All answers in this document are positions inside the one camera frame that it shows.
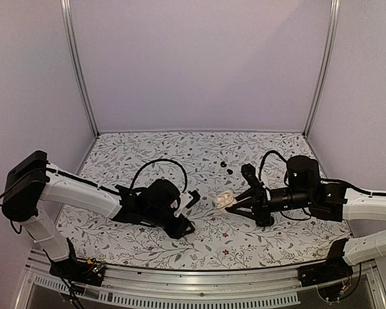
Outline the white earbud charging case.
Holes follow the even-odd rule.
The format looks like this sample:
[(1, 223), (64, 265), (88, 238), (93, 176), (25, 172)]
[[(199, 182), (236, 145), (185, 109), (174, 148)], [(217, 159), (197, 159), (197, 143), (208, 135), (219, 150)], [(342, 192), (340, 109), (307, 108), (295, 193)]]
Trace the white earbud charging case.
[(225, 190), (214, 198), (216, 208), (224, 214), (228, 214), (227, 208), (235, 205), (237, 200), (231, 190)]

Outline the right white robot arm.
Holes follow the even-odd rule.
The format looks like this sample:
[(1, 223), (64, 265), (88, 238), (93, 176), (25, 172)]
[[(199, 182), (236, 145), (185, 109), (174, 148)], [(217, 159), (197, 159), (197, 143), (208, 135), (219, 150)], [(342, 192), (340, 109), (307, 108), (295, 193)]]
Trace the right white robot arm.
[[(318, 162), (307, 156), (293, 156), (285, 161), (286, 185), (268, 188), (261, 171), (244, 164), (241, 173), (249, 189), (235, 197), (236, 203), (225, 209), (253, 220), (259, 227), (273, 225), (274, 212), (307, 208), (310, 215), (323, 221), (386, 221), (386, 192), (361, 189), (343, 180), (321, 178)], [(334, 280), (345, 268), (363, 261), (386, 256), (386, 229), (360, 238), (332, 243), (327, 261), (320, 267), (326, 281)]]

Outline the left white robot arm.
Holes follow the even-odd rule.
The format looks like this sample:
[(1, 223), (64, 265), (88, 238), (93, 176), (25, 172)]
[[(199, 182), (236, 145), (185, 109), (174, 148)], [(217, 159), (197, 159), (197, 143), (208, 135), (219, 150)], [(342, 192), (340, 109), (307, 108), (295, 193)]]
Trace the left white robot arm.
[(180, 239), (193, 233), (193, 224), (182, 214), (200, 200), (197, 191), (179, 190), (166, 179), (148, 187), (99, 183), (70, 174), (48, 161), (44, 151), (35, 151), (16, 165), (6, 177), (0, 208), (12, 223), (25, 229), (68, 279), (83, 273), (74, 249), (40, 206), (53, 201), (100, 214), (111, 221), (159, 227), (168, 237)]

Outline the floral patterned table mat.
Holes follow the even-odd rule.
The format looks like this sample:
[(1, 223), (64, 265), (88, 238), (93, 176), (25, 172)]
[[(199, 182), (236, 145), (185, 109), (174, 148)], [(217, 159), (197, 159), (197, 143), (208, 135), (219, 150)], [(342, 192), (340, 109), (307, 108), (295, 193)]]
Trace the floral patterned table mat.
[(201, 200), (184, 214), (195, 232), (171, 239), (160, 228), (115, 223), (93, 212), (65, 206), (58, 229), (80, 258), (136, 267), (210, 270), (276, 267), (323, 259), (332, 242), (346, 238), (346, 223), (309, 219), (302, 211), (275, 214), (271, 227), (224, 214), (214, 198), (247, 189), (241, 166), (262, 167), (269, 188), (283, 186), (284, 160), (312, 156), (295, 133), (113, 133), (98, 137), (81, 177), (113, 187), (137, 187), (168, 179), (197, 190)]

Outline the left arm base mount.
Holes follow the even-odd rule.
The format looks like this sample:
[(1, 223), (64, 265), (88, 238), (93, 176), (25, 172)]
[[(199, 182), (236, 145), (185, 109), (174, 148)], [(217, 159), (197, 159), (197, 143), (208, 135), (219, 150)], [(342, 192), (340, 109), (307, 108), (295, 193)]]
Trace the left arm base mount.
[(68, 257), (62, 261), (51, 263), (50, 274), (61, 279), (74, 281), (92, 286), (101, 286), (106, 272), (106, 264), (91, 258), (86, 261), (77, 259), (74, 246), (69, 238), (66, 239), (69, 248)]

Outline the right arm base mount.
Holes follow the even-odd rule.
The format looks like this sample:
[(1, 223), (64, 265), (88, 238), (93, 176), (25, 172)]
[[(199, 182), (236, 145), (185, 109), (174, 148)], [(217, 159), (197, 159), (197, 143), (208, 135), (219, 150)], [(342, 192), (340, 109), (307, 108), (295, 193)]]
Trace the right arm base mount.
[(317, 287), (318, 296), (327, 304), (339, 303), (347, 299), (356, 291), (362, 278), (362, 264), (359, 263), (359, 273), (354, 283), (353, 267), (343, 259), (344, 247), (348, 241), (348, 238), (344, 238), (333, 242), (323, 262), (297, 269), (298, 280), (302, 287), (340, 281), (334, 285)]

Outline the front aluminium rail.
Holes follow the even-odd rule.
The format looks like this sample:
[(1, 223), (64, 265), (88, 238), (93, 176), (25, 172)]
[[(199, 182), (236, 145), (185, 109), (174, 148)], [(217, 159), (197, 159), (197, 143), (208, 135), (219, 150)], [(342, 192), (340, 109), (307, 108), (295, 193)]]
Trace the front aluminium rail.
[(350, 287), (335, 303), (322, 299), (320, 291), (336, 282), (303, 286), (297, 265), (203, 271), (108, 265), (100, 286), (78, 284), (76, 301), (49, 269), (44, 253), (32, 250), (15, 308), (386, 308), (373, 261), (354, 268)]

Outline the right aluminium frame post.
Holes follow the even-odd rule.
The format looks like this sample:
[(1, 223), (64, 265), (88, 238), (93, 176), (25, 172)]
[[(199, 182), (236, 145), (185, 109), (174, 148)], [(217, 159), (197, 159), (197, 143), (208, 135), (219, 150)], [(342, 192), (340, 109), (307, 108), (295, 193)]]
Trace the right aluminium frame post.
[(334, 47), (337, 28), (338, 28), (340, 3), (341, 3), (340, 0), (331, 1), (324, 51), (322, 54), (322, 60), (318, 71), (317, 82), (315, 84), (315, 89), (313, 92), (311, 106), (310, 106), (308, 117), (304, 126), (304, 130), (302, 133), (306, 139), (309, 138), (312, 132), (313, 125), (315, 122), (315, 117), (318, 111), (318, 107), (319, 107), (324, 86), (326, 83), (327, 72), (331, 63), (331, 57), (333, 53), (333, 47)]

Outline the aluminium frame post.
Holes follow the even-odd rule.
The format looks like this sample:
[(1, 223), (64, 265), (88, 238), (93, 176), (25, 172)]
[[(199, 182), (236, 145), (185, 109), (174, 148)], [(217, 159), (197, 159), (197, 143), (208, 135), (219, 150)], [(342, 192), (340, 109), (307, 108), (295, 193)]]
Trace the aluminium frame post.
[(89, 93), (87, 90), (86, 81), (84, 78), (84, 73), (83, 73), (82, 65), (80, 61), (80, 55), (78, 52), (77, 38), (75, 35), (75, 29), (73, 25), (73, 14), (71, 11), (71, 1), (61, 0), (60, 8), (62, 12), (64, 29), (66, 33), (66, 39), (67, 39), (69, 54), (71, 57), (73, 72), (75, 75), (75, 80), (77, 82), (80, 99), (82, 101), (82, 105), (84, 108), (84, 113), (86, 115), (86, 118), (89, 123), (93, 136), (98, 137), (100, 133), (95, 119), (95, 114), (91, 106), (91, 101), (89, 98)]
[(318, 107), (319, 107), (324, 86), (326, 83), (327, 72), (331, 63), (331, 57), (333, 53), (333, 47), (334, 47), (337, 28), (338, 28), (340, 3), (341, 3), (340, 0), (331, 1), (324, 51), (322, 54), (322, 60), (318, 71), (317, 82), (315, 84), (315, 89), (313, 92), (311, 106), (310, 106), (308, 117), (304, 126), (304, 130), (302, 133), (306, 139), (309, 138), (312, 132), (313, 125), (315, 122), (315, 117), (318, 111)]

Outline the left aluminium frame post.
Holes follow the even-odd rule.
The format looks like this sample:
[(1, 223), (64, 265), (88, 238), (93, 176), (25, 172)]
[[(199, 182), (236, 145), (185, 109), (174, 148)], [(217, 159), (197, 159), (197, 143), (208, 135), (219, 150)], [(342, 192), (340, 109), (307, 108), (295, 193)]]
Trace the left aluminium frame post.
[(100, 133), (95, 119), (95, 114), (91, 106), (91, 101), (89, 98), (89, 93), (87, 90), (86, 81), (84, 78), (84, 73), (83, 73), (82, 65), (80, 61), (80, 55), (78, 52), (77, 38), (75, 35), (75, 29), (73, 25), (73, 14), (71, 11), (71, 1), (61, 0), (60, 8), (62, 12), (64, 29), (66, 33), (66, 39), (67, 39), (69, 54), (71, 57), (73, 72), (75, 75), (75, 80), (77, 82), (80, 99), (82, 101), (82, 105), (84, 108), (84, 113), (86, 115), (86, 118), (89, 123), (93, 136), (98, 137)]

